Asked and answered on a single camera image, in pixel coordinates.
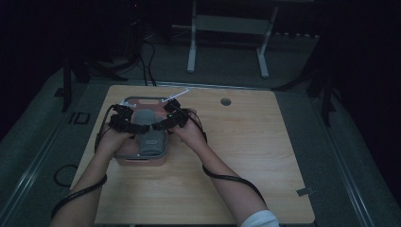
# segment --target forearm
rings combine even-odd
[[[106,174],[109,162],[109,156],[97,153],[71,190],[71,194],[99,183]],[[67,202],[53,217],[51,226],[93,226],[100,193],[101,186]]]
[[[238,177],[238,175],[230,169],[210,147],[194,149],[203,166],[210,172],[218,175],[229,175]],[[268,207],[253,191],[252,188],[244,183],[232,182],[211,178],[216,190],[223,198],[235,222],[239,226],[250,215],[266,210]]]

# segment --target gray floor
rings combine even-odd
[[[191,83],[269,89],[296,78],[317,42],[305,37],[273,36],[266,54],[270,78],[262,79],[253,43],[217,47],[203,39],[198,46],[195,73],[187,74],[187,38],[183,35],[172,43],[157,36],[148,39],[155,44],[151,72],[158,85]],[[148,61],[150,45],[144,46],[143,54]],[[139,67],[121,76],[130,80],[118,84],[144,84]],[[104,96],[116,83],[102,76],[94,77],[89,84],[74,82],[73,103],[67,113],[61,113],[62,100],[53,97],[62,85],[61,72],[44,85],[0,144],[0,220],[6,221],[2,226],[48,225],[52,207],[68,193],[67,188],[54,183],[53,174],[63,165],[78,165]],[[307,82],[276,95],[305,185],[315,191],[309,197],[316,223],[401,226],[399,206],[349,114],[333,99],[336,111],[330,114],[331,127],[325,127],[319,115],[321,99],[307,97],[306,87]],[[89,114],[88,124],[75,124],[73,113]],[[69,183],[74,174],[73,168],[67,168],[61,180]]]

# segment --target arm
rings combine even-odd
[[[71,194],[100,182],[106,174],[113,154],[131,135],[108,130],[100,140],[96,153]],[[93,226],[96,217],[101,186],[94,191],[67,202],[53,217],[50,226]]]
[[[180,136],[183,142],[198,155],[202,164],[209,171],[218,175],[238,177],[207,145],[200,130],[191,120],[188,120],[185,127],[177,127],[172,131]],[[268,209],[259,196],[246,184],[214,178],[211,178],[211,181],[229,208],[238,226],[252,214]]]

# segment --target plastic container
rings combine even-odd
[[[131,96],[123,100],[130,104],[134,111],[143,109],[150,109],[154,112],[155,116],[166,119],[167,112],[163,108],[166,104],[162,102],[165,97],[140,97]],[[127,139],[120,150],[118,150],[114,159],[122,166],[162,166],[166,162],[166,152],[168,148],[168,132],[163,131],[165,134],[164,151],[158,155],[145,155],[140,153],[138,135],[134,139]]]

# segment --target dark background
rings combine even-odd
[[[265,1],[204,1],[200,10],[264,17]],[[308,65],[334,76],[377,166],[401,203],[401,2],[395,0],[281,3],[273,32],[319,35]],[[190,25],[191,1],[5,1],[0,5],[0,98],[3,138],[66,56],[94,61],[124,55],[120,29],[147,22],[168,40],[171,25]],[[133,35],[140,38],[142,28]],[[314,79],[325,77],[320,74]],[[82,82],[85,74],[78,75]]]

